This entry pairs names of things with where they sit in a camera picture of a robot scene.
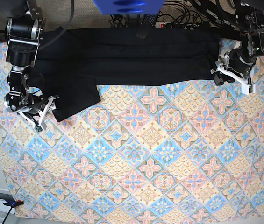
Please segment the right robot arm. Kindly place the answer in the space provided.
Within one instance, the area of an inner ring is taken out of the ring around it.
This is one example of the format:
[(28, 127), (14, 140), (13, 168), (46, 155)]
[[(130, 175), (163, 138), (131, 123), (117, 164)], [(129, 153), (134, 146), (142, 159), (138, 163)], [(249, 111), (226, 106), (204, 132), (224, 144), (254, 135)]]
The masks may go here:
[(8, 44), (6, 61), (12, 65), (7, 77), (10, 87), (4, 105), (28, 121), (37, 132), (46, 129), (44, 118), (55, 110), (57, 96), (30, 92), (29, 77), (40, 49), (45, 25), (43, 12), (34, 0), (0, 0), (0, 12), (8, 16), (4, 31)]

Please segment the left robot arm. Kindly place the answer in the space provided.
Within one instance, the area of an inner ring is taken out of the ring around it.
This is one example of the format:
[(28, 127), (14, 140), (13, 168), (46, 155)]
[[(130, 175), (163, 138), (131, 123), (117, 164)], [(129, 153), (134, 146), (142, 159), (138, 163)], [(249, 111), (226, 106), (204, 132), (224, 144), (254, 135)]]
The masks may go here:
[(224, 11), (217, 0), (198, 0), (193, 3), (210, 21), (220, 27), (239, 29), (240, 47), (226, 53), (211, 69), (217, 86), (225, 82), (237, 81), (245, 95), (255, 93), (251, 73), (258, 57), (264, 56), (264, 0), (231, 0), (230, 7), (235, 11)]

